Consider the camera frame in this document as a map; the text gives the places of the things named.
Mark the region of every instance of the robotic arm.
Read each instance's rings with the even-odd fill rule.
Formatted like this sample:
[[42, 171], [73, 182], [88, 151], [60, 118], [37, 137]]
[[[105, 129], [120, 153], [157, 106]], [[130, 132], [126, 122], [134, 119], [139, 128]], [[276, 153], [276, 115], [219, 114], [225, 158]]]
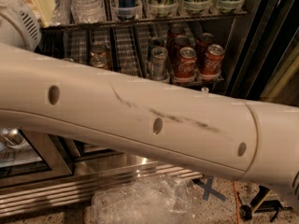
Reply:
[[192, 91], [2, 43], [0, 54], [0, 127], [255, 182], [299, 211], [298, 108]]

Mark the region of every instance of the glass door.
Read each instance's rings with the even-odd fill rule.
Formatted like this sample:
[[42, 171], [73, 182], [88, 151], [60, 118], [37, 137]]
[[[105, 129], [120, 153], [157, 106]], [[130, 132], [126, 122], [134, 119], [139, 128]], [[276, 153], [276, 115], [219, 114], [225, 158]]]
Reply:
[[57, 137], [0, 129], [0, 187], [71, 174], [72, 162]]
[[263, 90], [260, 100], [299, 107], [299, 29], [282, 57], [277, 71]]
[[252, 29], [247, 38], [247, 45], [243, 49], [237, 69], [234, 71], [234, 82], [231, 82], [226, 92], [228, 95], [259, 100], [272, 77], [281, 79], [286, 71], [284, 69], [287, 69], [287, 63], [291, 62], [289, 60], [284, 64], [284, 60], [288, 59], [292, 50], [294, 50], [294, 54], [290, 58], [296, 56], [296, 51], [291, 46], [299, 27], [298, 8], [299, 0], [266, 0], [262, 3], [262, 6], [259, 7], [261, 9], [259, 13], [262, 15], [257, 17], [256, 27]]

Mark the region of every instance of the clear plastic wrap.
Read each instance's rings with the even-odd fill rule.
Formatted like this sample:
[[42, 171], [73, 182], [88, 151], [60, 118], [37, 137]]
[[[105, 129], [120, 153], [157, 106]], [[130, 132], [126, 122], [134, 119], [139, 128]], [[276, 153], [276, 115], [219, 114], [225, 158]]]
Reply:
[[167, 175], [138, 179], [93, 197], [94, 224], [193, 222], [191, 181]]
[[71, 18], [71, 0], [55, 0], [56, 8], [53, 12], [51, 26], [68, 25]]

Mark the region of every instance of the wire rack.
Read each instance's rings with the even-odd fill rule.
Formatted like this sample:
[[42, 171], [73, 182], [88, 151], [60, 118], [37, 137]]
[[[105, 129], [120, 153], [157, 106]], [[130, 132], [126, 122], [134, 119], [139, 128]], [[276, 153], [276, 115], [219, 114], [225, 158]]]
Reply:
[[109, 29], [98, 28], [90, 30], [90, 45], [94, 43], [104, 43], [109, 49], [111, 49]]
[[143, 77], [136, 54], [136, 45], [132, 28], [115, 28], [114, 37], [119, 72], [129, 76]]
[[71, 58], [75, 63], [89, 63], [88, 32], [69, 31], [64, 32], [64, 57]]
[[148, 57], [148, 41], [149, 38], [152, 37], [150, 33], [150, 27], [152, 26], [143, 25], [135, 28], [136, 44], [138, 45], [140, 50], [139, 52], [140, 64], [145, 78], [149, 78], [147, 57]]

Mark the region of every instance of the plastic bag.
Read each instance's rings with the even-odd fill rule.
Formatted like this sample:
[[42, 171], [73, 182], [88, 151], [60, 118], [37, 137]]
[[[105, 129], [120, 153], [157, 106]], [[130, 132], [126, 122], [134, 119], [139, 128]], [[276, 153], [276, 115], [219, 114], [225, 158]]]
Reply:
[[193, 223], [193, 187], [191, 181], [162, 175], [98, 193], [93, 197], [93, 223]]

